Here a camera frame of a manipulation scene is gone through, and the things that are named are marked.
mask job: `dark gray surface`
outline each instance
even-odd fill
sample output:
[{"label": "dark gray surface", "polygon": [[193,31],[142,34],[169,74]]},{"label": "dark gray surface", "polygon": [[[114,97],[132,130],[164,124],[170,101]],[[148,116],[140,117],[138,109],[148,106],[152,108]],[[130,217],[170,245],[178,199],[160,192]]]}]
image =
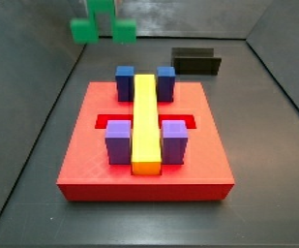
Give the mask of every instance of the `dark gray surface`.
[{"label": "dark gray surface", "polygon": [[[136,18],[140,36],[246,39],[273,0],[122,0],[118,16]],[[108,19],[100,17],[104,35]]]},{"label": "dark gray surface", "polygon": [[[56,185],[89,81],[117,65],[154,73],[172,47],[214,47],[202,81],[236,175],[222,202],[72,203]],[[246,42],[140,40],[88,46],[0,217],[0,244],[299,244],[299,113]]]},{"label": "dark gray surface", "polygon": [[68,2],[74,12],[77,13],[77,16],[86,18],[88,17],[88,8],[86,8],[88,0],[68,0]]},{"label": "dark gray surface", "polygon": [[0,210],[82,46],[65,0],[0,0]]},{"label": "dark gray surface", "polygon": [[248,42],[299,108],[299,0],[276,0]]}]

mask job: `toy blocks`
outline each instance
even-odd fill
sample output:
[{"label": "toy blocks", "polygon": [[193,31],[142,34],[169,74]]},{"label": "toy blocks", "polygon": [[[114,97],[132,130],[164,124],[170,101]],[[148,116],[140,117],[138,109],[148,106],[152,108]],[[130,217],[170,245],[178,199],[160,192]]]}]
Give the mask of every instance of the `toy blocks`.
[{"label": "toy blocks", "polygon": [[89,19],[74,19],[70,23],[73,39],[80,44],[97,43],[100,29],[97,14],[108,13],[112,19],[113,40],[118,43],[137,42],[137,22],[117,19],[114,0],[88,0]]},{"label": "toy blocks", "polygon": [[172,65],[178,75],[218,75],[222,58],[214,48],[174,47]]},{"label": "toy blocks", "polygon": [[134,102],[134,67],[118,66],[116,72],[120,102]]},{"label": "toy blocks", "polygon": [[200,82],[158,102],[154,75],[134,76],[134,102],[92,82],[58,185],[69,201],[220,201],[236,185]]},{"label": "toy blocks", "polygon": [[110,120],[108,123],[106,145],[112,165],[132,164],[132,121]]},{"label": "toy blocks", "polygon": [[136,75],[133,173],[161,174],[161,144],[154,75]]},{"label": "toy blocks", "polygon": [[157,100],[174,102],[176,69],[174,67],[157,68]]},{"label": "toy blocks", "polygon": [[184,165],[189,142],[188,126],[184,120],[162,121],[164,165]]}]

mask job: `blue block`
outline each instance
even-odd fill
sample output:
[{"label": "blue block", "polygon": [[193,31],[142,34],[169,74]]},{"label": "blue block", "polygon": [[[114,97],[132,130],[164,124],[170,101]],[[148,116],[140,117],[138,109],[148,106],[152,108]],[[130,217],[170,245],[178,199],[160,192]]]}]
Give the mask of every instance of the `blue block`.
[{"label": "blue block", "polygon": [[132,165],[132,121],[108,122],[106,146],[112,165]]},{"label": "blue block", "polygon": [[186,121],[162,121],[162,164],[184,165],[189,142]]},{"label": "blue block", "polygon": [[133,66],[118,66],[116,71],[116,82],[118,91],[118,102],[134,102],[134,74]]},{"label": "blue block", "polygon": [[158,67],[157,68],[157,101],[174,102],[176,89],[176,68]]}]

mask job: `black object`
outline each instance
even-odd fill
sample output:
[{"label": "black object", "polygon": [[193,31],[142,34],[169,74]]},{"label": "black object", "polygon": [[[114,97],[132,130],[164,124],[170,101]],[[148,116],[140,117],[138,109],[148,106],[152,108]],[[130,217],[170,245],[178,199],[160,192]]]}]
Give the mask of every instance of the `black object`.
[{"label": "black object", "polygon": [[178,75],[218,75],[222,58],[214,48],[174,47],[172,65]]},{"label": "black object", "polygon": [[248,42],[299,108],[299,1],[277,0]]},{"label": "black object", "polygon": [[82,46],[69,1],[0,0],[0,211]]}]

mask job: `block structure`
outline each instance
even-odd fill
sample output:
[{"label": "block structure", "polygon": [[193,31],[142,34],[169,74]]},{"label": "block structure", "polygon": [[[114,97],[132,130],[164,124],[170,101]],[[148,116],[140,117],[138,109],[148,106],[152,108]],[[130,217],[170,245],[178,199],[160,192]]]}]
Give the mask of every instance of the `block structure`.
[{"label": "block structure", "polygon": [[162,164],[184,165],[189,142],[186,121],[162,121]]},{"label": "block structure", "polygon": [[112,165],[132,165],[132,121],[108,122],[106,146]]},{"label": "block structure", "polygon": [[176,68],[157,68],[157,101],[174,102]]},{"label": "block structure", "polygon": [[134,102],[134,74],[133,66],[118,66],[116,82],[120,102]]},{"label": "block structure", "polygon": [[136,75],[133,173],[161,174],[161,143],[154,75]]},{"label": "block structure", "polygon": [[136,176],[132,166],[110,166],[100,114],[133,114],[133,103],[116,100],[116,82],[90,83],[65,155],[58,185],[69,201],[220,201],[236,185],[201,82],[176,84],[174,103],[160,114],[192,114],[185,164],[162,166],[162,175]]},{"label": "block structure", "polygon": [[137,22],[117,19],[114,0],[88,0],[89,18],[74,19],[70,23],[73,39],[80,44],[97,43],[100,28],[97,14],[106,13],[112,20],[113,40],[118,43],[137,42]]}]

